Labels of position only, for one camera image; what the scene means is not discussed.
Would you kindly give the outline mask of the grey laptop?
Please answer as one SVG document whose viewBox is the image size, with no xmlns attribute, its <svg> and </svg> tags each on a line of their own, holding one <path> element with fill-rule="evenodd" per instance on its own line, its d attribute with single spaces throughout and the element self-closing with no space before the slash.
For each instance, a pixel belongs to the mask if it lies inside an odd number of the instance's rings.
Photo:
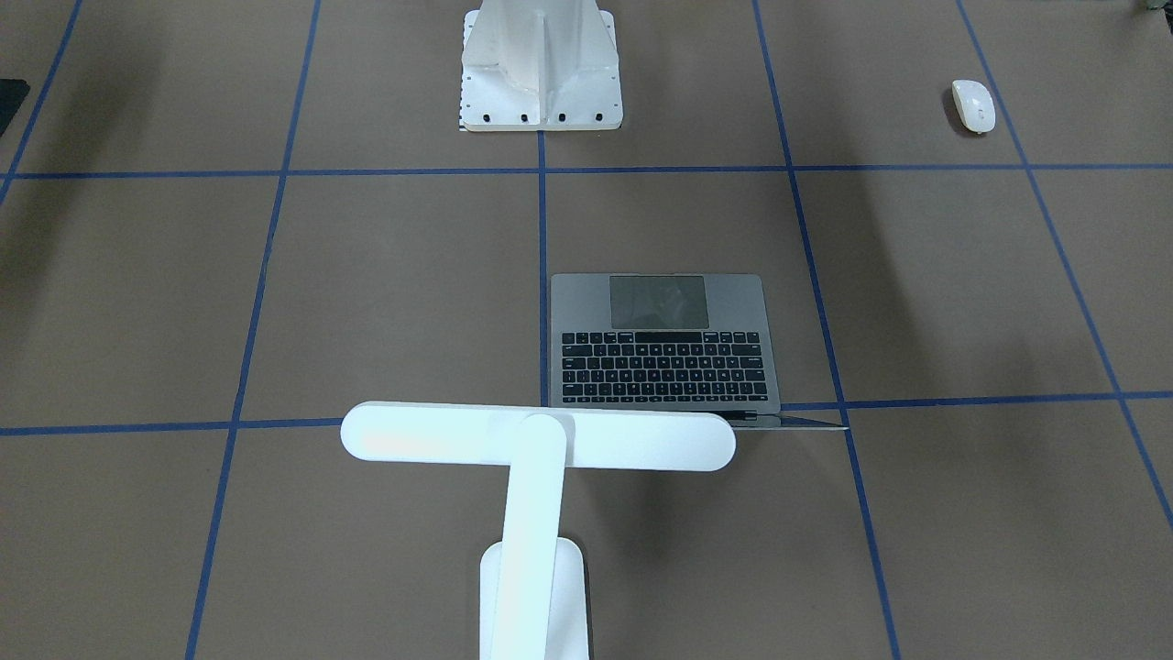
<svg viewBox="0 0 1173 660">
<path fill-rule="evenodd" d="M 549 404 L 712 413 L 739 433 L 839 429 L 786 411 L 759 275 L 556 274 L 549 295 Z"/>
</svg>

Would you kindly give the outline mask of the white computer mouse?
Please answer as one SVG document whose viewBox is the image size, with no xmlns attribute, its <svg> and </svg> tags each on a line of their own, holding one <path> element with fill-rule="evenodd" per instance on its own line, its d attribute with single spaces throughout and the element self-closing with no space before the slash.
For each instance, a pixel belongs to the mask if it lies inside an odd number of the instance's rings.
<svg viewBox="0 0 1173 660">
<path fill-rule="evenodd" d="M 951 81 L 954 106 L 964 129 L 983 135 L 997 125 L 996 104 L 992 93 L 979 81 L 957 79 Z"/>
</svg>

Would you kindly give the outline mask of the black mouse pad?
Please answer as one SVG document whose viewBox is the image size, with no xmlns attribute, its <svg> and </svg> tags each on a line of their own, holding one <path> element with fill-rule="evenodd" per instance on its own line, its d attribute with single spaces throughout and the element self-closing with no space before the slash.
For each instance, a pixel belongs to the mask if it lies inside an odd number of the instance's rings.
<svg viewBox="0 0 1173 660">
<path fill-rule="evenodd" d="M 30 86 L 23 79 L 4 79 L 0 81 L 0 132 L 7 131 L 16 113 L 23 106 L 30 91 Z"/>
</svg>

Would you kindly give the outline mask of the white desk lamp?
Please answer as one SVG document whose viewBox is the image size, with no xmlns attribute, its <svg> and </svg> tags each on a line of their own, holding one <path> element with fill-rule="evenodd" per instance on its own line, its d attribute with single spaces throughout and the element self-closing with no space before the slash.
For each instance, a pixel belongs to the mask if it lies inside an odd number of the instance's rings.
<svg viewBox="0 0 1173 660">
<path fill-rule="evenodd" d="M 355 460 L 510 472 L 502 538 L 480 559 L 482 659 L 590 656 L 586 560 L 560 535 L 568 469 L 716 472 L 735 454 L 732 426 L 700 411 L 369 401 L 340 438 Z"/>
</svg>

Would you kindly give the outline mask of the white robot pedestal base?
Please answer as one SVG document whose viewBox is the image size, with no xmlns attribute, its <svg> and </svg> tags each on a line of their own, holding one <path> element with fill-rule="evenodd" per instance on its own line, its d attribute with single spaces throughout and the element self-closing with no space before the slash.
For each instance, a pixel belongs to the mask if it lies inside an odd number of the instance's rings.
<svg viewBox="0 0 1173 660">
<path fill-rule="evenodd" d="M 483 1 L 465 13 L 462 47 L 465 131 L 623 125 L 616 22 L 595 1 Z"/>
</svg>

